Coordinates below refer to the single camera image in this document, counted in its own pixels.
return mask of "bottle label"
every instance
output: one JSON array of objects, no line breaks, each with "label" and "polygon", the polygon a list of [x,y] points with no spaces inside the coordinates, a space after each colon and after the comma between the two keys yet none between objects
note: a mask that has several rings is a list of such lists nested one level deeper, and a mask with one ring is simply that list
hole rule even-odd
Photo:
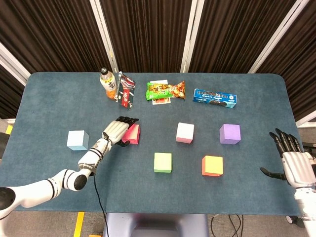
[{"label": "bottle label", "polygon": [[116,82],[115,82],[115,77],[114,75],[111,76],[109,79],[107,80],[100,80],[104,89],[106,89],[107,91],[113,91],[116,89]]}]

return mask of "plastic bottle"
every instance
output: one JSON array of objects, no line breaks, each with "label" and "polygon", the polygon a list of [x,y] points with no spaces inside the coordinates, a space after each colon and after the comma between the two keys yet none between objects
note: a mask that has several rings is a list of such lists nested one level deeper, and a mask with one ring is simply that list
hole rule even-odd
[{"label": "plastic bottle", "polygon": [[100,82],[102,86],[104,87],[107,96],[110,99],[115,100],[115,92],[117,89],[117,84],[116,84],[113,73],[108,71],[106,68],[102,68],[101,75],[100,75]]}]

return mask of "purple cube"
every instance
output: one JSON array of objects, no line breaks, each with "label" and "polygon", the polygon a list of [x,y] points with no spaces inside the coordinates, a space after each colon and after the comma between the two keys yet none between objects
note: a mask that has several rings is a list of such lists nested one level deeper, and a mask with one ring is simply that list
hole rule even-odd
[{"label": "purple cube", "polygon": [[222,144],[236,144],[241,140],[240,126],[237,124],[223,124],[219,129]]}]

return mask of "snack package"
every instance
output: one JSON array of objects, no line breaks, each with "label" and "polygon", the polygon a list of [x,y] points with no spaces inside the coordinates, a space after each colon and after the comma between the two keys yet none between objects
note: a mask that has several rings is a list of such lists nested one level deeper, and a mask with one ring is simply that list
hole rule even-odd
[{"label": "snack package", "polygon": [[[168,84],[168,80],[152,80],[150,83],[154,84]],[[153,99],[153,105],[163,105],[163,104],[170,104],[170,98],[162,98],[162,99]]]},{"label": "snack package", "polygon": [[194,89],[193,101],[232,108],[237,103],[237,96],[224,92]]},{"label": "snack package", "polygon": [[185,98],[185,83],[177,85],[147,83],[146,99],[161,99],[169,97]]},{"label": "snack package", "polygon": [[131,78],[125,76],[122,72],[118,73],[115,98],[120,105],[128,108],[129,110],[133,106],[135,85],[136,83]]}]

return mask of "robot finger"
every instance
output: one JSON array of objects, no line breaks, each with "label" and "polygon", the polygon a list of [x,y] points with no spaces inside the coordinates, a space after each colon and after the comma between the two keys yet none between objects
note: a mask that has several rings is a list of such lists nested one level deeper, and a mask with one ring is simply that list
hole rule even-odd
[{"label": "robot finger", "polygon": [[120,116],[120,117],[118,117],[117,118],[117,120],[116,121],[120,121],[120,122],[122,122],[122,120],[124,119],[124,117],[123,116]]},{"label": "robot finger", "polygon": [[282,158],[283,157],[283,153],[285,152],[285,149],[284,149],[284,146],[281,142],[281,140],[279,139],[278,136],[276,136],[273,132],[270,132],[269,133],[270,136],[273,138],[273,140],[275,141],[275,144],[276,144],[276,148],[278,150],[278,153],[280,154],[280,157]]},{"label": "robot finger", "polygon": [[286,176],[285,174],[282,173],[272,173],[270,171],[268,171],[266,168],[264,167],[260,167],[260,170],[262,171],[262,173],[264,173],[265,175],[267,175],[270,178],[274,178],[274,179],[280,179],[280,180],[286,180]]},{"label": "robot finger", "polygon": [[124,120],[122,122],[125,122],[125,123],[129,123],[129,121],[131,120],[130,117],[125,117]]},{"label": "robot finger", "polygon": [[128,123],[129,127],[131,127],[134,123],[136,123],[139,119],[138,118],[132,118],[131,121]]},{"label": "robot finger", "polygon": [[282,131],[281,131],[280,129],[278,129],[278,128],[276,128],[276,133],[279,135],[280,140],[281,140],[281,142],[282,142],[282,145],[284,146],[285,151],[286,151],[286,152],[290,152],[291,149],[290,149],[290,146],[289,146],[289,144],[288,144],[288,142],[287,142],[287,138],[286,138],[286,136],[285,136],[285,133],[282,132]]},{"label": "robot finger", "polygon": [[119,140],[117,142],[117,145],[119,145],[121,147],[127,147],[129,144],[130,144],[130,141],[123,142],[122,140]]},{"label": "robot finger", "polygon": [[297,138],[294,137],[293,135],[289,134],[289,136],[293,139],[294,141],[294,145],[296,147],[296,149],[298,150],[298,152],[304,152],[300,146],[300,143],[298,142]]},{"label": "robot finger", "polygon": [[298,152],[298,150],[296,149],[295,145],[294,145],[294,141],[293,139],[286,133],[284,133],[285,136],[286,136],[286,139],[287,139],[287,142],[289,144],[289,147],[290,147],[290,151],[291,152]]}]

